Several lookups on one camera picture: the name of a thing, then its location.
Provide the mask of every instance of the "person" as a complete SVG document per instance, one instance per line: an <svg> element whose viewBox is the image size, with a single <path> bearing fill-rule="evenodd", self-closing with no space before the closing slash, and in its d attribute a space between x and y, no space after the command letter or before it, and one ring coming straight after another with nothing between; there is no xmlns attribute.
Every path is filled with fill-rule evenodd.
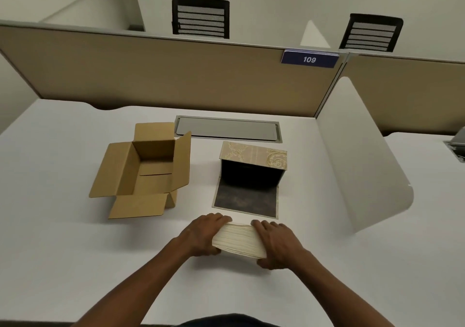
<svg viewBox="0 0 465 327"><path fill-rule="evenodd" d="M220 213L202 215L172 239L148 263L110 291L96 303L74 327L135 327L160 291L186 260L193 256L216 255L213 236L231 221ZM266 249L266 258L259 259L264 269L289 269L305 284L326 311L335 327L393 327L378 311L333 276L299 242L284 224L253 220ZM181 326L272 326L238 314L206 317Z"/></svg>

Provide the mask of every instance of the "blue sign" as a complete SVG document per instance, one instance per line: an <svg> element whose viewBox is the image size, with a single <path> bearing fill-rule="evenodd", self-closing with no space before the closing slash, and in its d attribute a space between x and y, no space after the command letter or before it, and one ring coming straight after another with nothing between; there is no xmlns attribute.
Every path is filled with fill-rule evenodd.
<svg viewBox="0 0 465 327"><path fill-rule="evenodd" d="M328 67L332 69L339 60L339 54L313 52L310 50L284 50L281 64Z"/></svg>

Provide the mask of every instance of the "desk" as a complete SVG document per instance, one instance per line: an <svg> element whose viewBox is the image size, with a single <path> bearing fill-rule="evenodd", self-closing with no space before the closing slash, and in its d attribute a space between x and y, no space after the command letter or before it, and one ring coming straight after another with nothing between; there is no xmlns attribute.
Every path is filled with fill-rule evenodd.
<svg viewBox="0 0 465 327"><path fill-rule="evenodd" d="M162 217L107 220L111 198L88 192L108 143L137 122L176 115L279 121L288 151L280 221L344 283L396 325L461 326L465 319L465 166L448 137L387 138L410 178L406 212L352 233L313 118L148 107L100 111L38 100L0 135L0 319L75 321L193 218L212 211L220 140L192 140L191 181ZM223 211L235 222L254 217ZM241 312L282 326L331 326L289 271L227 256L189 259L144 323L178 324Z"/></svg>

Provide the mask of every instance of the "white wall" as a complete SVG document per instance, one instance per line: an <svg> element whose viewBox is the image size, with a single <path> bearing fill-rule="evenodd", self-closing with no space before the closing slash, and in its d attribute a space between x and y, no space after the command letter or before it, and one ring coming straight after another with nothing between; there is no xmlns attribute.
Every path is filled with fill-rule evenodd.
<svg viewBox="0 0 465 327"><path fill-rule="evenodd" d="M119 30L143 24L137 0L0 0L0 19ZM0 56L0 132L37 98Z"/></svg>
<svg viewBox="0 0 465 327"><path fill-rule="evenodd" d="M311 20L319 36L338 49L350 13L404 19L396 55L465 61L465 0L230 0L230 41L300 47ZM171 36L171 0L139 0L146 30Z"/></svg>

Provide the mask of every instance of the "white paper stack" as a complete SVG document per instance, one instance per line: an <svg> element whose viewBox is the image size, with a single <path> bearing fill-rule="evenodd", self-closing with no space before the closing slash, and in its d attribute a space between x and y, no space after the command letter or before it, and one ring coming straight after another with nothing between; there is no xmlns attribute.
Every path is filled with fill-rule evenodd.
<svg viewBox="0 0 465 327"><path fill-rule="evenodd" d="M257 231L247 224L225 224L213 237L212 244L233 254L254 259L266 258L266 251Z"/></svg>

